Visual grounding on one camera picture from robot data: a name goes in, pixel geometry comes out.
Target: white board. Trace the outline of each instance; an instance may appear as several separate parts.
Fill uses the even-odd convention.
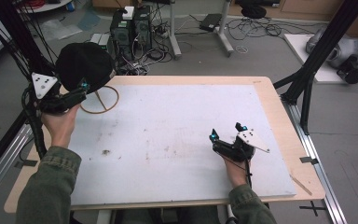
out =
[[[255,129],[270,148],[269,154],[257,150],[252,160],[255,192],[296,194],[253,86],[115,88],[120,98],[111,111],[77,114],[69,148],[83,161],[73,205],[226,199],[231,186],[209,135],[215,128],[232,142],[236,122]]]
[[[286,42],[302,63],[308,59],[309,54],[306,52],[305,47],[311,37],[313,37],[313,35],[284,35]],[[328,63],[322,64],[316,73],[315,81],[322,84],[346,83],[337,75],[337,69]]]

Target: person's left hand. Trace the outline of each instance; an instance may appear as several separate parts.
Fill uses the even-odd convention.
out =
[[[76,113],[80,105],[75,105],[61,115],[42,114],[42,122],[51,135],[52,147],[68,148],[75,128]]]

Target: person's hand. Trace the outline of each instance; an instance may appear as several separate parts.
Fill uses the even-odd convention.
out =
[[[75,105],[62,115],[42,114],[42,122],[51,135],[52,147],[68,148],[79,107],[80,105]]]
[[[239,185],[247,184],[245,162],[235,162],[223,156],[222,158],[225,161],[227,175],[232,187],[236,188]]]

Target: wooden table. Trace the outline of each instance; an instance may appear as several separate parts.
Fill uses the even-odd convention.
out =
[[[281,150],[282,157],[293,184],[296,188],[296,195],[289,197],[262,197],[262,201],[281,202],[281,201],[310,201],[321,200],[324,198],[324,189],[314,168],[310,163],[302,163],[299,158],[306,157],[307,154],[301,145],[296,131],[282,106],[279,95],[267,77],[114,77],[107,85],[252,85],[254,86],[261,105],[266,113],[270,128],[275,136],[276,142]],[[48,134],[45,136],[46,145],[49,146]],[[33,148],[28,160],[38,160],[35,149]],[[23,167],[21,173],[11,191],[5,204],[5,211],[15,213],[17,201],[31,174],[36,171],[36,167]],[[193,201],[172,202],[172,203],[131,203],[131,204],[111,204],[98,206],[75,206],[73,209],[116,209],[130,207],[156,207],[156,206],[184,206],[202,204],[222,204],[228,200],[216,201]]]

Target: green sleeve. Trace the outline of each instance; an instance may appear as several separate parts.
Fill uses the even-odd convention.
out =
[[[69,223],[80,163],[75,152],[51,147],[19,198],[16,223]]]
[[[249,185],[237,186],[229,193],[229,200],[232,212],[240,224],[276,223],[272,213],[261,202]]]

